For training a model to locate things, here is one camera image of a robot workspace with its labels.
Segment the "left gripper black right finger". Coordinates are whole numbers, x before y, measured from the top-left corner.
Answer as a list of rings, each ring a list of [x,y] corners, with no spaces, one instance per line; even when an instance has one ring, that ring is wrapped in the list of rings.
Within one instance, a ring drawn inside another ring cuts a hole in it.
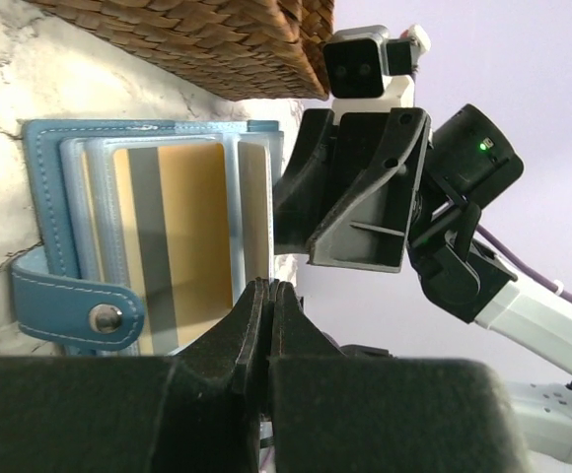
[[[470,360],[342,354],[275,292],[271,419],[280,472],[528,472],[503,383]]]

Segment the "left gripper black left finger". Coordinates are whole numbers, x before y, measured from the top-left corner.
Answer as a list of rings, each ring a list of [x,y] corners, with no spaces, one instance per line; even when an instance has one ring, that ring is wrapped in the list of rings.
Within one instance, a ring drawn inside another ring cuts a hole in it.
[[[0,357],[0,472],[253,472],[268,285],[174,356]]]

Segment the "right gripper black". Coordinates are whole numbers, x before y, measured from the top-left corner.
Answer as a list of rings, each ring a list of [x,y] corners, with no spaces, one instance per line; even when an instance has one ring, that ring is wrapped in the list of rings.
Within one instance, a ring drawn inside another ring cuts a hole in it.
[[[290,160],[273,187],[274,251],[304,254],[309,239],[311,265],[397,273],[413,220],[430,116],[422,108],[343,114],[323,197],[333,120],[327,108],[303,113]]]

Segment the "blue leather card holder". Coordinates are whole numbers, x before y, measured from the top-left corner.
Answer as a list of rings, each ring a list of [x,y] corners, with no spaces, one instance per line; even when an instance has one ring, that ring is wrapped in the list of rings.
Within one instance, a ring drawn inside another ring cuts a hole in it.
[[[146,306],[129,286],[111,157],[118,149],[222,145],[235,305],[248,283],[238,144],[266,148],[273,185],[283,150],[277,122],[38,119],[23,132],[42,237],[41,247],[12,267],[14,307],[24,333],[62,345],[71,355],[151,356],[138,347]]]

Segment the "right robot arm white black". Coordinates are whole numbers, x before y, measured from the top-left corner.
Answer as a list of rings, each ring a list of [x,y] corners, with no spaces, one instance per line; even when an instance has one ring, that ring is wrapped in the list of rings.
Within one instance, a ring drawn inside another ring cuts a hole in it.
[[[572,296],[480,223],[523,171],[506,136],[472,104],[439,128],[416,107],[309,109],[273,190],[275,250],[374,272],[409,263],[432,304],[572,377]],[[529,447],[572,464],[572,379],[510,391]]]

